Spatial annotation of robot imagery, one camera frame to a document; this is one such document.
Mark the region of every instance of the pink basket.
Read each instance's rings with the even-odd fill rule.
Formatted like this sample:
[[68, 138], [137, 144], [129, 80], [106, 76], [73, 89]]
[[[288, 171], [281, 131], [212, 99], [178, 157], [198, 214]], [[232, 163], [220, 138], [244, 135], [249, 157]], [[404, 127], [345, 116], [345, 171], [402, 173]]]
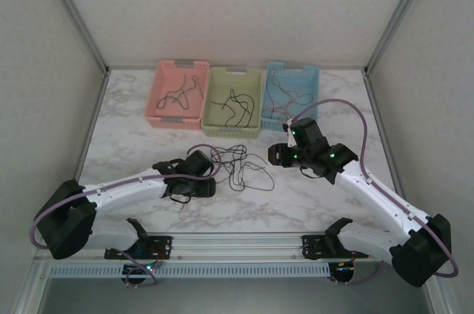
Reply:
[[150, 125], [201, 129], [208, 72], [205, 61], [160, 61], [145, 110]]

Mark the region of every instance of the plastic basket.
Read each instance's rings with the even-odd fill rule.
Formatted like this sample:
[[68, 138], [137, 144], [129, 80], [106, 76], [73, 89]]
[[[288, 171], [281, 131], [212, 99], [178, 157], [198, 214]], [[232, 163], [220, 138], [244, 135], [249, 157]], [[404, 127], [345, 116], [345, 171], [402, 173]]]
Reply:
[[[283, 131], [282, 124], [287, 122], [288, 116], [295, 116], [318, 101], [318, 80], [317, 67], [303, 66], [301, 69], [283, 62], [270, 62], [267, 68], [261, 127]], [[317, 115], [317, 108], [313, 108], [306, 116], [317, 120]]]
[[145, 110], [150, 125], [201, 129], [208, 72], [205, 61], [160, 61]]
[[[264, 78], [260, 70], [211, 68], [201, 121], [205, 134], [221, 138], [256, 138], [260, 130], [263, 87]], [[231, 90], [235, 96], [240, 96], [236, 99], [240, 104], [232, 100], [228, 101], [229, 107], [215, 104], [225, 103], [231, 95]], [[252, 100], [248, 96], [242, 96], [244, 94], [253, 99], [253, 113], [250, 113]]]

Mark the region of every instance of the white vent grille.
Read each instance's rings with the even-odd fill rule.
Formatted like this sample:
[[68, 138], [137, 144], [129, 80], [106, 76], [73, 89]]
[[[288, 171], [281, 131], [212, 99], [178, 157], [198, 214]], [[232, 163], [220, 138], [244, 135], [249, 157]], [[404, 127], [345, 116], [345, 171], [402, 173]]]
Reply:
[[[123, 277], [123, 264], [59, 264], [51, 268], [50, 278]], [[270, 278], [327, 277], [327, 263], [312, 264], [164, 264], [159, 278]], [[132, 275], [131, 278], [147, 277]]]

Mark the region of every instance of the white marble table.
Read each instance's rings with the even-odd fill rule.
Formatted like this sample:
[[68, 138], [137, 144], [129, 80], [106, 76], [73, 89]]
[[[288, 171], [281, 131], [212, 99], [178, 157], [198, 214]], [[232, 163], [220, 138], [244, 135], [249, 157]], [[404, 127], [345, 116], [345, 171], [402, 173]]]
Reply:
[[[153, 75], [150, 70], [112, 72], [81, 184], [112, 181], [146, 170], [157, 161], [183, 158], [195, 144], [246, 144], [249, 153], [266, 159], [270, 145], [285, 142], [284, 133], [269, 130], [261, 130], [257, 139], [228, 139], [208, 138], [202, 131], [153, 129], [143, 117]], [[319, 97], [343, 98], [361, 108], [369, 125], [367, 166], [392, 186], [360, 71], [321, 71]], [[325, 104], [319, 107], [318, 115], [321, 131], [331, 144], [341, 142], [360, 153], [362, 124], [349, 107]], [[312, 180], [303, 177], [298, 169], [271, 165], [267, 171], [276, 182], [272, 192], [246, 189], [238, 193], [224, 182], [218, 184], [214, 197], [193, 199], [184, 207], [166, 198], [128, 207], [112, 217], [137, 218], [152, 233], [322, 231], [343, 216], [370, 227], [380, 224], [350, 194], [325, 179]], [[222, 170], [216, 179], [226, 175]], [[258, 174], [252, 177], [248, 184], [268, 184]]]

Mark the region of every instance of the textured wall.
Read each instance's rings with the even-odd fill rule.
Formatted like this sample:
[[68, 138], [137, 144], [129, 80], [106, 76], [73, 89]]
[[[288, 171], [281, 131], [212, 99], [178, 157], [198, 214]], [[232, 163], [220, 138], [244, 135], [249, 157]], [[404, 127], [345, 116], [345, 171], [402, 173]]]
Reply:
[[73, 0], [109, 65], [367, 63], [398, 0]]
[[463, 313], [474, 313], [473, 7], [415, 0], [372, 76], [407, 198], [451, 222]]
[[0, 0], [0, 313], [34, 248], [33, 216], [73, 176], [101, 77], [58, 0]]

